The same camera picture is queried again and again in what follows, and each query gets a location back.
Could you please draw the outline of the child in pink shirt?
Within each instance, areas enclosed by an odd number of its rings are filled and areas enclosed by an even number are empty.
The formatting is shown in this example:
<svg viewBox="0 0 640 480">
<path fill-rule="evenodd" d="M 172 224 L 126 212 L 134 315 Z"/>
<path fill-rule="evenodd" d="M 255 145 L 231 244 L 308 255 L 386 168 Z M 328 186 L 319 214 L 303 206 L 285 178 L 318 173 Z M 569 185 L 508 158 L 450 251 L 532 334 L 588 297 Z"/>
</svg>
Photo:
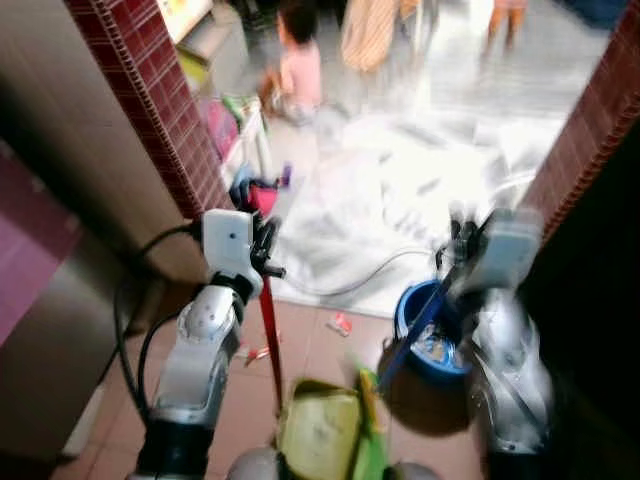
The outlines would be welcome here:
<svg viewBox="0 0 640 480">
<path fill-rule="evenodd" d="M 317 13 L 311 0 L 282 0 L 276 10 L 282 51 L 265 74 L 260 97 L 265 113 L 303 125 L 323 105 L 323 64 L 317 46 Z"/>
</svg>

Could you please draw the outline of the grey robot knee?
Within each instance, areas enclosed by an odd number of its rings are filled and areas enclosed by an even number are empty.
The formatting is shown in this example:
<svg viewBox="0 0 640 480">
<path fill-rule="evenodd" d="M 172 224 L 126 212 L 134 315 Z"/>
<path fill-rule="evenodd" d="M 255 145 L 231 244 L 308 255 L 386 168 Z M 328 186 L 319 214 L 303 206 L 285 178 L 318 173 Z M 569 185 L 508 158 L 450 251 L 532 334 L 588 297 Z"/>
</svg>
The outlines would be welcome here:
<svg viewBox="0 0 640 480">
<path fill-rule="evenodd" d="M 243 452 L 228 468 L 225 480 L 293 480 L 282 452 L 259 447 Z"/>
</svg>

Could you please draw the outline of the person in striped orange clothes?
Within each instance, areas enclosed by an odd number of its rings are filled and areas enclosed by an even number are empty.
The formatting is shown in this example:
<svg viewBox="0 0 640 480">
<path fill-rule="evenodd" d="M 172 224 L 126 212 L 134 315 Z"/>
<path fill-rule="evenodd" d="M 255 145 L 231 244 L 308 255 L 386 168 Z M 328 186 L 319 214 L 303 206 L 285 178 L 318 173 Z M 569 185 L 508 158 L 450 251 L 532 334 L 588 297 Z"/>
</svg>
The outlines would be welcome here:
<svg viewBox="0 0 640 480">
<path fill-rule="evenodd" d="M 347 0 L 340 58 L 348 68 L 371 72 L 388 58 L 402 0 Z"/>
</svg>

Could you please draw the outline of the crumpled colourful litter wrapper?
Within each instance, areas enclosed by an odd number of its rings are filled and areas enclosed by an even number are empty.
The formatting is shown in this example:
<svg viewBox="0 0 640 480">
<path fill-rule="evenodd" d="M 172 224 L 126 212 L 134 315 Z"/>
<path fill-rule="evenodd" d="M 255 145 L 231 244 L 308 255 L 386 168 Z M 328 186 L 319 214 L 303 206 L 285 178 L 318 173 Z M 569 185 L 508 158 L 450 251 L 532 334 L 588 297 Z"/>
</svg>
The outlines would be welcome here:
<svg viewBox="0 0 640 480">
<path fill-rule="evenodd" d="M 262 360 L 262 358 L 268 358 L 271 355 L 270 346 L 244 346 L 238 349 L 236 352 L 236 358 L 243 361 L 244 367 L 252 365 L 253 362 Z"/>
</svg>

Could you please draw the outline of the white rack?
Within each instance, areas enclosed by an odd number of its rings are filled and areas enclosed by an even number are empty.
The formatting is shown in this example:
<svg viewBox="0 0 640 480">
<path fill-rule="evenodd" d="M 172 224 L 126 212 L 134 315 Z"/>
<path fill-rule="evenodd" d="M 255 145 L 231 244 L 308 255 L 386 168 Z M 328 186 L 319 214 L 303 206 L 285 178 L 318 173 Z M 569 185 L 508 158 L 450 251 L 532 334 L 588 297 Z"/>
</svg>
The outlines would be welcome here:
<svg viewBox="0 0 640 480">
<path fill-rule="evenodd" d="M 275 179 L 278 175 L 271 151 L 268 123 L 262 115 L 259 96 L 224 96 L 221 104 L 236 120 L 236 133 L 230 142 L 221 141 L 220 174 L 225 187 L 241 177 Z"/>
</svg>

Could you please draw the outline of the bare legs of person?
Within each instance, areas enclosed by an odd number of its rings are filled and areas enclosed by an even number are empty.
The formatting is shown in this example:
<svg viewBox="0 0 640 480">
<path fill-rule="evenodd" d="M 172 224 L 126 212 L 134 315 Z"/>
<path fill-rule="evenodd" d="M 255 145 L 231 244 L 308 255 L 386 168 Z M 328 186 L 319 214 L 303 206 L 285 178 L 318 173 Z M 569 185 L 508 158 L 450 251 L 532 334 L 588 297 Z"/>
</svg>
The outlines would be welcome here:
<svg viewBox="0 0 640 480">
<path fill-rule="evenodd" d="M 515 46 L 515 40 L 529 9 L 529 0 L 492 0 L 488 28 L 484 44 L 484 54 L 493 50 L 500 28 L 506 27 L 504 36 L 504 50 L 509 51 Z"/>
</svg>

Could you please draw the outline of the blue plastic basin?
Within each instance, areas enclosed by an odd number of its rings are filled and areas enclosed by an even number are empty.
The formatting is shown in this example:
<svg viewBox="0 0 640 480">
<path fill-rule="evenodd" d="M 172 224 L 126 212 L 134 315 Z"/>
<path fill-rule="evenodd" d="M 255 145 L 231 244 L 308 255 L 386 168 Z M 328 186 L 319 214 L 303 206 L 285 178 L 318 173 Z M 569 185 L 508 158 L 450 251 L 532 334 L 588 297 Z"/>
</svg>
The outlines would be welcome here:
<svg viewBox="0 0 640 480">
<path fill-rule="evenodd" d="M 428 301 L 436 296 L 440 284 L 439 279 L 426 280 L 411 285 L 401 294 L 393 316 L 396 339 L 407 339 L 416 323 L 425 323 L 404 361 L 426 381 L 438 385 L 461 384 L 471 370 L 462 349 L 462 317 L 445 294 L 442 294 L 442 306 L 434 314 L 425 312 Z"/>
</svg>

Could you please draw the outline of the yellow-green dustpan with red handle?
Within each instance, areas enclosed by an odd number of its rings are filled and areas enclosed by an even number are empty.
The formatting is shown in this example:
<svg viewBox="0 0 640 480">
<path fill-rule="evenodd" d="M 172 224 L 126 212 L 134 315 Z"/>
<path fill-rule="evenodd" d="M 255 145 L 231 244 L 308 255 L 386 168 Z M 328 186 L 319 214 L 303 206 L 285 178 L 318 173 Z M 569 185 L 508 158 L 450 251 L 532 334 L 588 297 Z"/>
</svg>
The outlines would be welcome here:
<svg viewBox="0 0 640 480">
<path fill-rule="evenodd" d="M 260 308 L 273 378 L 279 429 L 275 448 L 291 480 L 396 480 L 390 465 L 387 424 L 378 412 L 378 375 L 356 357 L 347 358 L 351 387 L 298 378 L 285 392 L 271 283 Z"/>
</svg>

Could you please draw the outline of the blue broom handle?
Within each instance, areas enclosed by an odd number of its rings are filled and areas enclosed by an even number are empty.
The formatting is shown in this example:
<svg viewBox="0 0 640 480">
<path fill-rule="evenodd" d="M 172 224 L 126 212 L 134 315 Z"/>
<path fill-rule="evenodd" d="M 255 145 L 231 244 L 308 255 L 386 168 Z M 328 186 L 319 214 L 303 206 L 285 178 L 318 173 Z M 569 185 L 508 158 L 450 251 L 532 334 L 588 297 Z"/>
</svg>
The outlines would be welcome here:
<svg viewBox="0 0 640 480">
<path fill-rule="evenodd" d="M 436 251 L 433 255 L 434 269 L 431 270 L 430 276 L 426 276 L 426 278 L 420 280 L 420 282 L 426 282 L 426 280 L 431 279 L 439 279 L 442 284 L 440 284 L 440 289 L 436 292 L 436 296 L 431 298 L 428 301 L 428 307 L 425 308 L 426 314 L 434 314 L 436 310 L 440 306 L 442 306 L 443 297 L 442 294 L 445 294 L 444 287 L 444 276 L 447 274 L 448 266 L 449 266 L 449 255 L 447 252 L 440 248 L 440 250 Z M 407 285 L 406 288 L 403 289 L 402 293 L 406 291 L 407 288 L 410 288 L 411 285 L 415 285 L 417 283 L 412 283 Z M 410 346 L 413 342 L 415 342 L 415 337 L 422 333 L 422 329 L 426 326 L 425 323 L 416 323 L 411 330 L 410 337 L 403 340 L 396 339 L 396 330 L 393 332 L 393 340 L 392 340 L 392 353 L 390 353 L 390 360 L 387 362 L 387 365 L 380 367 L 379 375 L 378 375 L 378 388 L 380 392 L 388 393 L 390 389 L 393 388 L 393 385 L 396 384 L 396 380 L 399 375 L 402 374 L 404 370 L 410 370 L 413 375 L 416 375 L 417 378 L 425 381 L 426 384 L 429 384 L 430 387 L 439 387 L 444 389 L 458 390 L 462 388 L 462 385 L 465 384 L 465 380 L 462 381 L 461 384 L 454 385 L 438 385 L 431 383 L 431 381 L 426 381 L 422 378 L 421 375 L 417 374 L 413 367 L 408 366 L 404 358 L 408 352 L 410 352 Z"/>
</svg>

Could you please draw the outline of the red white litter wrapper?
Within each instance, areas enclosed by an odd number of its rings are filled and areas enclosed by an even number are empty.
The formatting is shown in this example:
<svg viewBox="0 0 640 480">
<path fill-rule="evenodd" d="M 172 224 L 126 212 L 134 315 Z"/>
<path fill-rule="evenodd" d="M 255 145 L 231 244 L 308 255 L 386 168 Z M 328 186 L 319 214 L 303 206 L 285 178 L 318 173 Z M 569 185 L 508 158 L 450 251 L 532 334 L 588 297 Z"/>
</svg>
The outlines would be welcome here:
<svg viewBox="0 0 640 480">
<path fill-rule="evenodd" d="M 340 337 L 349 337 L 349 334 L 352 333 L 353 325 L 346 314 L 338 312 L 338 314 L 333 314 L 325 321 L 325 328 L 332 330 Z"/>
</svg>

